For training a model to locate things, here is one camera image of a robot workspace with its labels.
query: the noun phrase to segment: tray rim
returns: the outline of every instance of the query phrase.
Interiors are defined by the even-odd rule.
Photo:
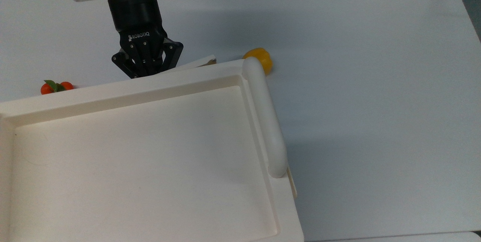
[[[223,86],[218,85],[219,80],[223,80],[221,81],[224,83]],[[276,235],[265,237],[258,241],[284,241],[284,239],[295,241],[303,240],[304,237],[293,198],[290,194],[287,194],[287,196],[278,194],[284,192],[283,194],[285,195],[287,192],[290,193],[292,191],[288,175],[286,174],[287,154],[285,154],[285,144],[282,139],[272,100],[268,93],[263,69],[257,59],[235,60],[232,62],[158,74],[156,76],[75,89],[69,91],[69,93],[55,93],[0,103],[0,138],[11,140],[10,142],[5,141],[0,144],[0,152],[2,152],[1,150],[12,150],[14,137],[12,134],[16,127],[172,98],[173,96],[168,96],[170,89],[175,90],[185,86],[190,86],[191,89],[188,89],[188,92],[182,95],[229,86],[239,86],[241,88],[242,96],[246,104],[245,108],[247,112],[249,112],[248,117],[250,118],[251,128],[253,129],[254,142],[256,146],[259,145],[257,149],[259,153],[263,155],[266,168],[262,168],[262,171],[268,172],[268,175],[264,174],[264,179],[266,187],[268,188],[268,195],[271,200],[275,225],[278,231]],[[156,93],[158,94],[159,91],[164,92],[161,93],[163,97],[152,96]],[[277,126],[278,132],[269,132],[269,127],[272,126]],[[270,148],[272,149],[273,143],[274,146],[280,146],[280,153],[269,153],[269,145],[271,145]],[[282,156],[283,152],[285,155],[285,169],[284,171],[281,170],[280,174],[273,175],[271,164],[276,160],[275,156]],[[5,162],[11,160],[12,158],[6,158],[6,160],[3,160],[3,164],[0,165],[0,168],[7,170],[7,174],[9,173],[9,168],[5,165]],[[280,165],[283,164],[283,160],[284,158],[280,158]],[[10,180],[10,177],[6,176],[5,174],[0,175],[0,179]],[[10,196],[7,196],[5,192],[0,192],[0,197],[2,196],[8,197],[8,205],[10,205]],[[2,207],[9,210],[6,204],[0,204],[0,208]],[[10,215],[4,218],[9,221]],[[8,228],[6,234],[0,232],[0,237],[4,235],[9,235]]]

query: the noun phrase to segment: table surface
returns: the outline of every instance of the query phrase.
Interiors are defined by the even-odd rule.
[[[180,64],[264,47],[306,241],[481,230],[481,44],[462,0],[159,0]],[[106,0],[0,0],[0,101],[126,80]]]

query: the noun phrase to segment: robotiq logo text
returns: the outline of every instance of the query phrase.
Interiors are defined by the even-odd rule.
[[[129,42],[132,41],[132,39],[135,39],[135,38],[142,38],[144,36],[150,36],[150,33],[149,32],[144,32],[144,33],[138,33],[136,35],[129,35]]]

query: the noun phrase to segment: tray handle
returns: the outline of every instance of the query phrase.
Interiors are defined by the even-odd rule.
[[[287,171],[287,149],[259,60],[254,57],[245,59],[242,65],[242,76],[247,79],[251,87],[254,107],[259,117],[264,143],[266,143],[268,173],[274,178],[280,178]]]

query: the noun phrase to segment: white tray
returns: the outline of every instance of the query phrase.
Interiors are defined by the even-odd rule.
[[[286,168],[252,58],[5,102],[0,241],[300,242]]]

